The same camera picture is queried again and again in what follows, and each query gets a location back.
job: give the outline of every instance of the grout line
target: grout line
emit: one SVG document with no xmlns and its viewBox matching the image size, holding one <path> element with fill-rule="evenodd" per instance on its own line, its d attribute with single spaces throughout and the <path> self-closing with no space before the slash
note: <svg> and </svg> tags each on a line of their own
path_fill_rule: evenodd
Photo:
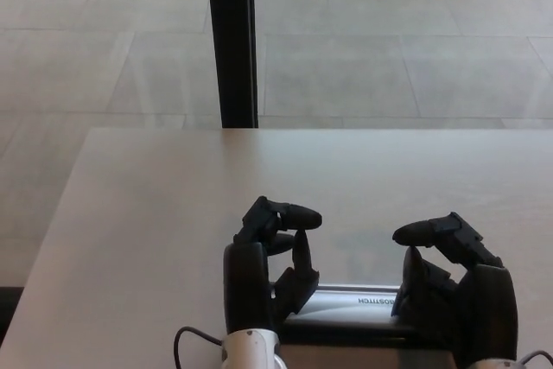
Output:
<svg viewBox="0 0 553 369">
<path fill-rule="evenodd" d="M 210 8 L 211 8 L 211 0 L 207 0 L 206 15 L 204 16 L 204 24 L 201 28 L 201 33 L 202 34 L 209 34 L 209 32 L 206 32 L 206 26 L 207 26 L 207 17 L 211 13 Z"/>
<path fill-rule="evenodd" d="M 123 76 L 124 69 L 127 65 L 127 61 L 129 60 L 129 57 L 130 57 L 130 51 L 132 50 L 132 46 L 134 45 L 136 38 L 137 38 L 137 34 L 136 34 L 136 32 L 133 32 L 132 33 L 132 40 L 130 40 L 130 44 L 129 44 L 129 50 L 127 51 L 127 55 L 124 57 L 123 65 L 121 66 L 121 70 L 119 71 L 118 80 L 115 81 L 115 84 L 113 85 L 113 90 L 111 91 L 111 97 L 110 97 L 110 100 L 108 101 L 107 105 L 104 108 L 104 113 L 108 112 L 108 110 L 111 106 L 111 103 L 113 102 L 113 99 L 115 97 L 115 92 L 118 89 L 119 82 L 121 81 L 121 77 Z"/>
<path fill-rule="evenodd" d="M 269 38 L 266 34 L 262 34 L 262 37 L 264 38 L 265 42 L 265 68 L 264 68 L 264 79 L 263 79 L 263 115 L 267 114 L 267 68 L 269 67 Z"/>
<path fill-rule="evenodd" d="M 19 130 L 19 127 L 21 126 L 21 124 L 23 122 L 23 116 L 22 115 L 16 114 L 16 116 L 17 116 L 16 127 L 13 130 L 13 132 L 11 133 L 10 138 L 8 139 L 8 142 L 6 143 L 4 148 L 2 149 L 2 152 L 0 152 L 0 163 L 3 160 L 3 156 L 8 152 L 8 148 L 10 147 L 11 142 L 13 141 L 14 137 L 16 136 L 16 132 L 17 132 L 17 130 Z"/>
<path fill-rule="evenodd" d="M 443 0 L 443 2 L 446 4 L 446 7 L 448 8 L 449 16 L 451 17 L 451 20 L 455 24 L 455 27 L 457 28 L 459 35 L 464 35 L 463 31 L 461 30 L 461 27 L 459 26 L 459 23 L 457 22 L 457 19 L 455 18 L 455 13 L 453 12 L 453 7 L 451 6 L 451 3 L 449 2 L 449 0 Z"/>
<path fill-rule="evenodd" d="M 399 52 L 401 53 L 401 61 L 404 63 L 405 72 L 407 73 L 407 79 L 409 80 L 409 86 L 411 88 L 411 94 L 413 95 L 413 100 L 415 101 L 416 114 L 419 118 L 423 115 L 421 114 L 421 108 L 418 104 L 418 99 L 416 99 L 415 87 L 413 86 L 413 80 L 411 79 L 411 74 L 409 73 L 409 68 L 407 67 L 407 60 L 405 59 L 404 52 L 404 38 L 399 36 Z"/>
<path fill-rule="evenodd" d="M 88 6 L 89 2 L 90 2 L 90 0 L 85 0 L 85 2 L 83 3 L 83 7 L 81 8 L 79 14 L 77 15 L 77 17 L 75 18 L 75 20 L 73 22 L 73 25 L 71 25 L 71 28 L 68 28 L 69 30 L 75 30 L 76 27 L 79 25 L 80 19 L 85 14 L 86 6 Z"/>
<path fill-rule="evenodd" d="M 526 36 L 526 40 L 530 44 L 530 48 L 532 48 L 532 51 L 534 51 L 534 54 L 536 54 L 537 57 L 539 58 L 539 60 L 542 63 L 543 67 L 545 68 L 545 71 L 547 71 L 547 73 L 550 75 L 550 77 L 553 78 L 553 73 L 551 73 L 550 69 L 547 67 L 547 65 L 545 65 L 545 62 L 543 62 L 542 55 L 540 55 L 539 52 L 536 50 L 536 47 L 534 47 L 534 44 L 532 43 L 530 38 L 531 38 L 530 36 Z"/>
</svg>

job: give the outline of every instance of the robotic finger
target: robotic finger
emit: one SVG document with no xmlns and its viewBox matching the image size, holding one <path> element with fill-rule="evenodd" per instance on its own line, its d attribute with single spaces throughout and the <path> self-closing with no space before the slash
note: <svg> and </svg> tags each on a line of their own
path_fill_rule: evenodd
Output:
<svg viewBox="0 0 553 369">
<path fill-rule="evenodd" d="M 518 312 L 511 274 L 457 213 L 399 228 L 393 239 L 408 246 L 404 277 L 392 315 L 449 349 L 459 368 L 490 359 L 514 364 Z M 467 269 L 459 283 L 425 261 L 416 246 L 438 249 Z"/>
</svg>

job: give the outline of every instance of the cable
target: cable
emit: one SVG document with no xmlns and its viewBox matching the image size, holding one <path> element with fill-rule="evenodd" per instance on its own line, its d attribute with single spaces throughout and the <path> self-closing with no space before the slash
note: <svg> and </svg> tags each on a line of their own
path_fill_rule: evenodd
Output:
<svg viewBox="0 0 553 369">
<path fill-rule="evenodd" d="M 519 359 L 518 363 L 520 363 L 521 365 L 526 365 L 528 362 L 530 362 L 536 356 L 544 356 L 551 363 L 551 365 L 553 366 L 553 356 L 551 356 L 549 353 L 545 352 L 544 350 L 536 350 L 535 352 L 528 353 L 522 359 Z"/>
<path fill-rule="evenodd" d="M 203 340 L 207 340 L 210 343 L 213 343 L 217 346 L 223 346 L 223 342 L 213 336 L 210 336 L 207 333 L 202 332 L 201 330 L 197 328 L 193 328 L 192 326 L 185 326 L 184 328 L 179 328 L 179 331 L 175 334 L 175 340 L 173 341 L 173 357 L 175 358 L 175 367 L 176 369 L 182 369 L 181 367 L 181 358 L 179 357 L 179 341 L 181 340 L 181 336 L 184 332 L 190 332 L 195 334 L 196 336 L 200 336 Z"/>
</svg>

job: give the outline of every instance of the white wrist mount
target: white wrist mount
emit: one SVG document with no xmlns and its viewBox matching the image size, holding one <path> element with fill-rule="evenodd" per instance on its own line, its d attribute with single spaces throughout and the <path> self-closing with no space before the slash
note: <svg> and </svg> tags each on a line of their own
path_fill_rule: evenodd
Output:
<svg viewBox="0 0 553 369">
<path fill-rule="evenodd" d="M 253 328 L 239 330 L 223 340 L 222 369 L 286 369 L 277 355 L 279 347 L 275 332 Z"/>
</svg>

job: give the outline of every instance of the robotic hand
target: robotic hand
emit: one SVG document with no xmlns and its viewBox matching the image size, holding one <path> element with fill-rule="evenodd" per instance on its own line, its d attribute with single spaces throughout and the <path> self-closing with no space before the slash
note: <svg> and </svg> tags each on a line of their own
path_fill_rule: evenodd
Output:
<svg viewBox="0 0 553 369">
<path fill-rule="evenodd" d="M 518 312 L 511 275 L 457 213 L 396 230 L 394 241 L 408 247 L 400 287 L 319 286 L 306 230 L 321 223 L 311 209 L 264 196 L 244 216 L 224 254 L 223 369 L 285 369 L 280 341 L 447 349 L 459 369 L 524 369 L 539 354 L 553 364 L 544 351 L 516 361 Z M 288 230 L 296 234 L 283 233 Z M 449 272 L 422 258 L 421 246 L 434 246 L 467 273 L 453 281 Z M 271 283 L 268 256 L 289 250 L 294 266 Z M 180 367 L 178 336 L 174 350 Z"/>
<path fill-rule="evenodd" d="M 224 369 L 285 369 L 277 332 L 317 289 L 307 235 L 322 223 L 317 212 L 259 197 L 225 249 Z M 281 231 L 297 230 L 294 236 Z M 269 282 L 267 258 L 292 250 L 293 267 Z"/>
<path fill-rule="evenodd" d="M 518 313 L 509 271 L 457 213 L 398 229 L 408 246 L 403 282 L 391 314 L 424 338 L 450 350 L 457 367 L 523 367 L 517 363 Z M 434 246 L 467 269 L 458 282 L 424 260 L 418 246 Z"/>
</svg>

